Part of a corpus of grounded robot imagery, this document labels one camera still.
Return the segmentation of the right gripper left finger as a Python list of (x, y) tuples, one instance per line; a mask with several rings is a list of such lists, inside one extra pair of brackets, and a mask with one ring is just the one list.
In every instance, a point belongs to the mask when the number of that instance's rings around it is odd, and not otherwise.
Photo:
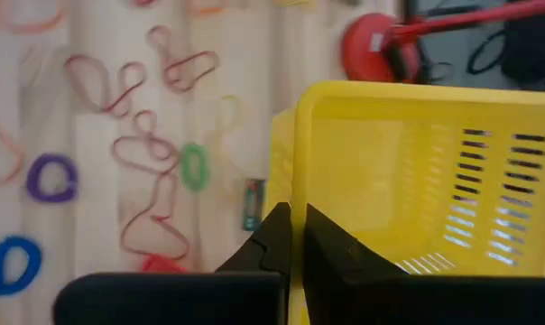
[(218, 272), (291, 272), (291, 206), (279, 202)]

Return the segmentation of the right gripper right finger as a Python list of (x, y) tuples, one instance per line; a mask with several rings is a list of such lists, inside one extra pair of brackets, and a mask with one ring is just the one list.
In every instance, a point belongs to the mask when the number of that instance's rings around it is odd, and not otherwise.
[(307, 206), (302, 259), (305, 285), (355, 285), (407, 274), (312, 205)]

